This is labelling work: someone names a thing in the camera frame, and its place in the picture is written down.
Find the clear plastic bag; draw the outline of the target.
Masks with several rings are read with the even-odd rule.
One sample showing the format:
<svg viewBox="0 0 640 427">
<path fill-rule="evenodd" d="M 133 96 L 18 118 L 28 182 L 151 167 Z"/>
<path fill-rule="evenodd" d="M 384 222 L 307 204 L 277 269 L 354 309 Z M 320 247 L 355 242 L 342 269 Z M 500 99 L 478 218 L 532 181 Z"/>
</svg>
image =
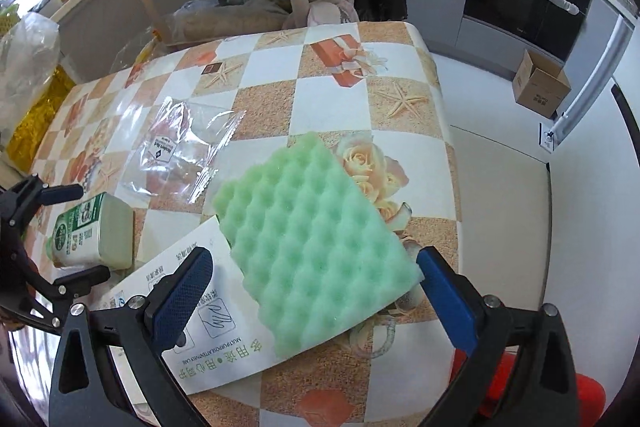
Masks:
<svg viewBox="0 0 640 427">
<path fill-rule="evenodd" d="M 27 13 L 1 39 L 1 135 L 9 139 L 58 64 L 58 24 Z"/>
</svg>

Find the white refrigerator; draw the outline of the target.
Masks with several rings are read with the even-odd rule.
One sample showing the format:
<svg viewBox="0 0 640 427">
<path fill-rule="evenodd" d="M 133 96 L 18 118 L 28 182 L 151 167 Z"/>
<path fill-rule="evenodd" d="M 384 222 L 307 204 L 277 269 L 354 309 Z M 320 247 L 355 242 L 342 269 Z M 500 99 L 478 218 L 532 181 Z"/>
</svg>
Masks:
<svg viewBox="0 0 640 427">
<path fill-rule="evenodd" d="M 593 72 L 538 147 L 551 160 L 550 260 L 639 256 L 639 24 L 617 23 Z"/>
</svg>

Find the cardboard box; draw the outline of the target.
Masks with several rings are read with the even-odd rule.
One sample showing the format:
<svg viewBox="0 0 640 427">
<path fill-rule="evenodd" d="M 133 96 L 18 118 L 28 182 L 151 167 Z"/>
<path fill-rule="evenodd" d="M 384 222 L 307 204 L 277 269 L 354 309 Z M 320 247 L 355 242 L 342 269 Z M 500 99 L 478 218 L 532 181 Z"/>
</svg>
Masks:
<svg viewBox="0 0 640 427">
<path fill-rule="evenodd" d="M 544 118 L 551 118 L 572 90 L 562 66 L 531 50 L 524 51 L 512 88 L 518 105 Z"/>
</svg>

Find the green label juice bottle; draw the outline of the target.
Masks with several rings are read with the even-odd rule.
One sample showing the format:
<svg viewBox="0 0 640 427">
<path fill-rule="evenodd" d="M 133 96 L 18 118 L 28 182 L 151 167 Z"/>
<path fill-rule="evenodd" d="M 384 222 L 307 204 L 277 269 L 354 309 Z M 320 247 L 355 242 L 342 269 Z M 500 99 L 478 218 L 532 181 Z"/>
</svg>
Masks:
<svg viewBox="0 0 640 427">
<path fill-rule="evenodd" d="M 106 192 L 61 213 L 46 251 L 57 268 L 104 265 L 127 270 L 134 264 L 134 210 Z"/>
</svg>

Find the clear plastic wrapper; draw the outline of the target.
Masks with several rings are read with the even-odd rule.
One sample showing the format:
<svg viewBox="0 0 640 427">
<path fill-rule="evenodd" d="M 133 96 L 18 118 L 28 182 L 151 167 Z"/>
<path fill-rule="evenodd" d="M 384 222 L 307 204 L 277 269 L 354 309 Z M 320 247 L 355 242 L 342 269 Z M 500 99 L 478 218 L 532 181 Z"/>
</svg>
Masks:
<svg viewBox="0 0 640 427">
<path fill-rule="evenodd" d="M 165 98 L 120 184 L 144 196 L 172 195 L 193 204 L 217 172 L 216 161 L 245 116 L 233 110 Z"/>
</svg>

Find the green sponge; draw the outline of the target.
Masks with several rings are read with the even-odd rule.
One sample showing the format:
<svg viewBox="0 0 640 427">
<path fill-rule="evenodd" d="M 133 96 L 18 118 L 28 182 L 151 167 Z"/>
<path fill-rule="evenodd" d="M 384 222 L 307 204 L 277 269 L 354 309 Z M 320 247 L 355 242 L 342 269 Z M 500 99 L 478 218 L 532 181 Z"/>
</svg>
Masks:
<svg viewBox="0 0 640 427">
<path fill-rule="evenodd" d="M 313 133 L 224 182 L 213 208 L 282 359 L 367 320 L 423 279 Z"/>
</svg>

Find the white green glove box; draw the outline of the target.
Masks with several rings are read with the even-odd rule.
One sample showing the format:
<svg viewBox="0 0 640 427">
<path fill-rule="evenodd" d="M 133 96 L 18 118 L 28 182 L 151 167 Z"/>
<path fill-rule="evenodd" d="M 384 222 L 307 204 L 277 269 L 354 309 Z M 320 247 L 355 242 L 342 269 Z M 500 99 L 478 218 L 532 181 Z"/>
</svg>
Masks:
<svg viewBox="0 0 640 427">
<path fill-rule="evenodd" d="M 274 351 L 270 330 L 258 319 L 258 304 L 243 287 L 243 274 L 230 257 L 217 219 L 205 221 L 179 239 L 96 304 L 98 309 L 121 307 L 135 295 L 149 295 L 196 246 L 212 254 L 213 277 L 186 324 L 183 340 L 163 353 L 188 395 L 231 384 L 284 361 Z"/>
</svg>

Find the gold foil bag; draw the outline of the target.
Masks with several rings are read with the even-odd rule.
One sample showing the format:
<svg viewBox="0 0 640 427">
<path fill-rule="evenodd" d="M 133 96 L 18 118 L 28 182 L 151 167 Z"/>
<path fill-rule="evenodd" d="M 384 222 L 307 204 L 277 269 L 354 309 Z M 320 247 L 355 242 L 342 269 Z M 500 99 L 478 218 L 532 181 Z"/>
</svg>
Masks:
<svg viewBox="0 0 640 427">
<path fill-rule="evenodd" d="M 6 157 L 21 173 L 32 167 L 50 124 L 75 86 L 74 80 L 58 64 L 37 100 L 17 124 L 6 146 Z"/>
</svg>

